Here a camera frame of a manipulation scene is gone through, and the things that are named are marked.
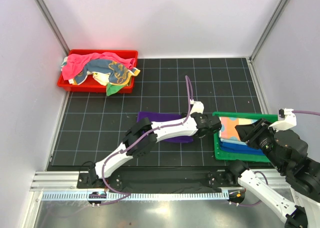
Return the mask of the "pastel patterned towel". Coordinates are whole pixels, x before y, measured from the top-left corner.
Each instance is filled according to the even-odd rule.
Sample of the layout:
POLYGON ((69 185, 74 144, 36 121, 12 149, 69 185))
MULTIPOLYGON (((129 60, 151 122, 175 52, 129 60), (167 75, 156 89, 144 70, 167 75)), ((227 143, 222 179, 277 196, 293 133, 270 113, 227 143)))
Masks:
POLYGON ((245 142, 241 142, 235 126, 252 124, 257 120, 237 117, 219 117, 219 119, 221 121, 221 130, 218 134, 220 140, 222 142, 246 146, 245 142))

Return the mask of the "blue towel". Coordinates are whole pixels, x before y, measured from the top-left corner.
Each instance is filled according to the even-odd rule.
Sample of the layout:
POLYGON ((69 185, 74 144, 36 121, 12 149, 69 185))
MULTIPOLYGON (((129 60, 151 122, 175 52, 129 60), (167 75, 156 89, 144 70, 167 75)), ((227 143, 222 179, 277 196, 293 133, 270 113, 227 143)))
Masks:
POLYGON ((247 155, 259 155, 259 156, 264 155, 261 150, 250 148, 247 145, 241 145, 241 144, 229 143, 229 142, 220 142, 219 144, 220 144, 221 150, 225 152, 247 154, 247 155))

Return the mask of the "purple towel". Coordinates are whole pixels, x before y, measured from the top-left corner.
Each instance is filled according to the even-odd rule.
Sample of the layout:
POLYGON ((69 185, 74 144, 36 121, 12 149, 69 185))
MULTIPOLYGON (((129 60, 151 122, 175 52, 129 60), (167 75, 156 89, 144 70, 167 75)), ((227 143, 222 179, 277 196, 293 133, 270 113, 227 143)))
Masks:
MULTIPOLYGON (((143 118, 148 118, 150 121, 155 121, 155 122, 166 122, 170 120, 178 120, 178 119, 184 118, 185 115, 186 113, 170 114, 170 113, 155 113, 155 112, 140 111, 137 115, 136 122, 139 122, 143 118)), ((190 136, 179 136, 179 137, 165 139, 164 141, 170 142, 170 143, 191 143, 194 141, 194 139, 190 136)))

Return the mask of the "pink towel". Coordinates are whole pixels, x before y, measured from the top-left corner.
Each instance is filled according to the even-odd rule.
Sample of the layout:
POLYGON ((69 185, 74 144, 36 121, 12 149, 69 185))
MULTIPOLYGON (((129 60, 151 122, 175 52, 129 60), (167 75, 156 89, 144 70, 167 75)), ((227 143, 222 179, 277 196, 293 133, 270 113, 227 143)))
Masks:
POLYGON ((129 70, 132 70, 136 59, 133 58, 122 58, 113 52, 103 52, 103 53, 89 53, 85 55, 80 54, 71 54, 64 58, 63 63, 61 64, 61 72, 64 80, 73 79, 78 75, 84 68, 84 66, 95 59, 104 59, 111 60, 117 63, 123 64, 129 70))

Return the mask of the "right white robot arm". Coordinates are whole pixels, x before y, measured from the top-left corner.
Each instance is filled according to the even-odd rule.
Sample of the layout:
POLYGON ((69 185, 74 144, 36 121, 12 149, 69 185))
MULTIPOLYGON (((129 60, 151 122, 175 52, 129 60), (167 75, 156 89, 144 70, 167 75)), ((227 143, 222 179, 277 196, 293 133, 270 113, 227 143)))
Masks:
POLYGON ((236 125, 241 141, 260 149, 293 190, 294 202, 282 197, 240 160, 231 163, 225 180, 240 185, 267 205, 286 228, 320 226, 320 164, 308 157, 308 144, 291 129, 259 119, 252 124, 236 125))

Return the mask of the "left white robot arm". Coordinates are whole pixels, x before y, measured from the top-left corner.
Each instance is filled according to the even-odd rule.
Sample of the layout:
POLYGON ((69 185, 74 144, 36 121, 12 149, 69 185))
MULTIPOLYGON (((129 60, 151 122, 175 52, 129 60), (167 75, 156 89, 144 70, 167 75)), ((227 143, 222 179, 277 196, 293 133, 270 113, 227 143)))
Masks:
POLYGON ((203 138, 221 130, 218 116, 207 116, 194 112, 184 118, 155 122, 143 118, 125 134, 119 146, 103 160, 91 165, 88 170, 88 182, 94 188, 101 188, 106 178, 133 158, 150 153, 153 146, 163 140, 180 136, 203 138))

